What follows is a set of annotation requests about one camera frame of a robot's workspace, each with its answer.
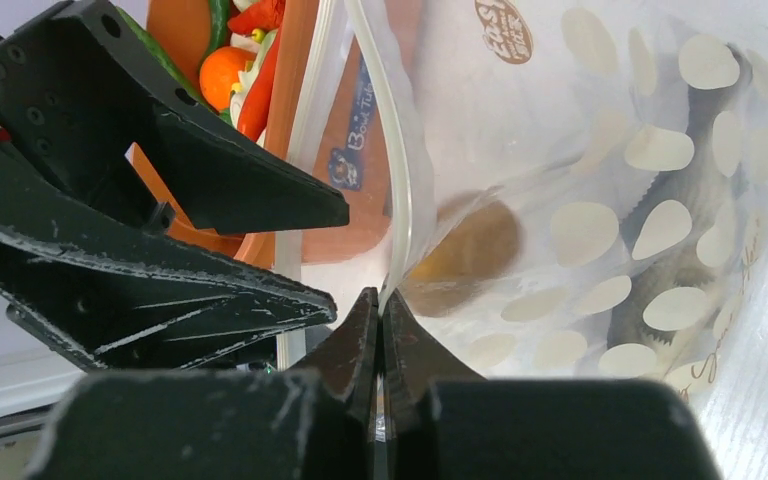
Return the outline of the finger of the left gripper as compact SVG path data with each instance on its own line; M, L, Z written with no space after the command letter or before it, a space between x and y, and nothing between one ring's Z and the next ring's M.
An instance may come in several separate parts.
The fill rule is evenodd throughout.
M85 370L198 368L337 315L325 292L83 208L0 212L0 294Z
M152 161L192 224L221 234L345 226L342 193L236 132L194 100L109 1L92 4L98 117Z

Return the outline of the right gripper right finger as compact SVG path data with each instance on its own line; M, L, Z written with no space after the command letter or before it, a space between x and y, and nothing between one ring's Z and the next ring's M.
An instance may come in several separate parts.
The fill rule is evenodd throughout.
M381 316L385 438L390 479L437 479L438 456L431 401L435 380L481 381L424 329L395 292Z

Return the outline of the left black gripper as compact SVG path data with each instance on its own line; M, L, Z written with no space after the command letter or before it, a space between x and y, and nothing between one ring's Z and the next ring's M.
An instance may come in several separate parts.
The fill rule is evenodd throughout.
M169 292L158 202L125 151L163 151L179 84L107 1L0 36L0 292Z

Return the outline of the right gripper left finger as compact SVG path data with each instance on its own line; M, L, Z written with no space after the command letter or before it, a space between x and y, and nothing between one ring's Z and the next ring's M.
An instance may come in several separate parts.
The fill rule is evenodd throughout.
M363 289L345 320L292 366L315 376L298 441L303 479L370 479L377 408L378 292Z

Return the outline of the long green cucumber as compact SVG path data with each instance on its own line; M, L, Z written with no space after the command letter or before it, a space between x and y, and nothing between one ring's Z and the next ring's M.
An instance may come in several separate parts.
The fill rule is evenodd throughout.
M173 77L180 86L199 103L207 106L201 93L193 86L192 82L184 75L181 69L174 63L164 48L148 33L128 12L123 8L116 6L116 10L122 16L125 23L134 32L137 38L143 43L151 55L158 61L164 70Z

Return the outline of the brown potato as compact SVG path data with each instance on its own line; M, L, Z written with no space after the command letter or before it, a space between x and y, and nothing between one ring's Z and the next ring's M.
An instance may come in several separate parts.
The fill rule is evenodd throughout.
M409 273L400 293L417 316L441 318L486 292L513 267L525 246L519 219L501 200L468 192L438 209L454 225Z

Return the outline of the clear dotted zip bag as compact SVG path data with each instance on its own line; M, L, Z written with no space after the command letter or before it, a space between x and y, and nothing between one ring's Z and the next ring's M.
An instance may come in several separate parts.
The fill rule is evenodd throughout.
M645 378L705 401L762 310L768 1L340 2L380 108L391 223L377 248L336 264L303 264L302 232L282 233L277 271L330 293L344 320L365 287L400 293L454 227L438 209L476 192L511 208L525 246L454 313L409 306L437 341L487 378ZM737 79L730 45L752 79L737 105L746 189L726 297L686 361L649 378L648 348L607 346L640 270L621 223L657 174L690 163L688 89Z

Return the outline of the grey toy fish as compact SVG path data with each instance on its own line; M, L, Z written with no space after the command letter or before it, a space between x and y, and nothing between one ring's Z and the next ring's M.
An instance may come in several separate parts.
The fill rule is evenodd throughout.
M737 79L715 89L688 89L690 163L656 175L620 232L640 270L629 296L611 311L610 349L646 347L645 371L663 377L685 362L693 343L719 313L736 245L744 142L737 105L752 79L746 55L730 45Z

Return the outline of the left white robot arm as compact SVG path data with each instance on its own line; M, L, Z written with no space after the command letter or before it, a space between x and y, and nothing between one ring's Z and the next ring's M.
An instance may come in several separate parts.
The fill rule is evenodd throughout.
M344 226L336 189L241 136L108 1L0 36L0 446L87 371L269 369L333 298L174 239Z

